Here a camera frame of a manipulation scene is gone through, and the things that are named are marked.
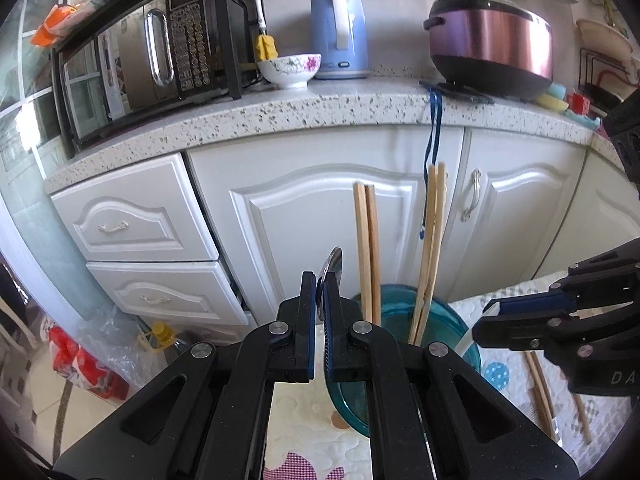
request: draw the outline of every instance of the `blue kettle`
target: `blue kettle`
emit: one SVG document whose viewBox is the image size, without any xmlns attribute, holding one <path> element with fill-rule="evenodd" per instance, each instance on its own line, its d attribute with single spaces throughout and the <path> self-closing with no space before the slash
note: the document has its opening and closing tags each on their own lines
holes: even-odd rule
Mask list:
<svg viewBox="0 0 640 480">
<path fill-rule="evenodd" d="M 311 37 L 314 52 L 322 54 L 316 78 L 369 75 L 362 0 L 311 0 Z"/>
</svg>

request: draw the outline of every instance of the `rice cooker lid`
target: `rice cooker lid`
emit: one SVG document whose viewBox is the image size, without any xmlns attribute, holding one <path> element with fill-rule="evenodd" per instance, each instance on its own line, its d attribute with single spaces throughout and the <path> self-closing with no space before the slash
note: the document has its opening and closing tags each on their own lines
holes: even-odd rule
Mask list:
<svg viewBox="0 0 640 480">
<path fill-rule="evenodd" d="M 445 12 L 451 12 L 452 10 L 471 9 L 507 12 L 508 14 L 514 14 L 515 16 L 519 16 L 521 18 L 524 18 L 525 20 L 529 20 L 530 22 L 536 22 L 540 23 L 541 25 L 545 25 L 545 27 L 548 28 L 549 31 L 551 31 L 551 27 L 549 26 L 549 24 L 545 20 L 540 18 L 540 16 L 538 16 L 537 14 L 534 14 L 529 10 L 517 7 L 511 2 L 507 3 L 505 1 L 501 2 L 498 0 L 436 0 L 431 6 L 429 17 L 444 14 Z"/>
</svg>

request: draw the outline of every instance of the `countertop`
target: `countertop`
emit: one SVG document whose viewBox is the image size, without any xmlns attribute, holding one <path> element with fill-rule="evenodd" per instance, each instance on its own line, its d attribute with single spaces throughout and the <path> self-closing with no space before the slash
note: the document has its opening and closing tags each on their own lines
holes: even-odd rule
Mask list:
<svg viewBox="0 0 640 480">
<path fill-rule="evenodd" d="M 495 100 L 475 105 L 444 99 L 442 124 L 476 126 L 590 146 L 622 170 L 611 143 L 558 114 L 531 104 Z M 418 80 L 371 77 L 311 81 L 306 89 L 261 86 L 240 100 L 221 99 L 182 110 L 113 137 L 71 159 L 44 181 L 48 194 L 107 171 L 222 140 L 289 130 L 357 124 L 431 124 L 429 98 Z"/>
</svg>

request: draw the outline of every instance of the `tile floor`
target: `tile floor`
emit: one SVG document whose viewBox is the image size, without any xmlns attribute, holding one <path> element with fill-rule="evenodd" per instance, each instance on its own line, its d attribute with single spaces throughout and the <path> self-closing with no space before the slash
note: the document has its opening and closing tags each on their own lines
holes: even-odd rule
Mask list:
<svg viewBox="0 0 640 480">
<path fill-rule="evenodd" d="M 112 413 L 117 404 L 73 386 L 55 373 L 46 345 L 38 348 L 28 362 L 31 365 L 26 365 L 26 381 L 22 377 L 18 379 L 24 381 L 19 403 L 22 412 L 31 410 L 33 426 L 29 427 L 28 421 L 24 423 L 29 417 L 23 416 L 18 436 L 47 461 L 55 462 L 61 453 Z"/>
</svg>

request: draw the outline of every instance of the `spoon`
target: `spoon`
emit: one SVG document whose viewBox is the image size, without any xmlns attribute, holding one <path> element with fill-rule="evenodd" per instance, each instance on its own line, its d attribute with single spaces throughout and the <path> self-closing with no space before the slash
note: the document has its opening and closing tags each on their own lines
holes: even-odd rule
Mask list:
<svg viewBox="0 0 640 480">
<path fill-rule="evenodd" d="M 316 286 L 316 312 L 318 313 L 320 321 L 324 321 L 322 290 L 324 289 L 324 279 L 328 272 L 335 273 L 335 281 L 338 282 L 338 287 L 340 287 L 340 278 L 342 277 L 342 249 L 340 247 L 334 247 L 334 250 L 331 251 L 320 271 L 320 278 Z"/>
</svg>

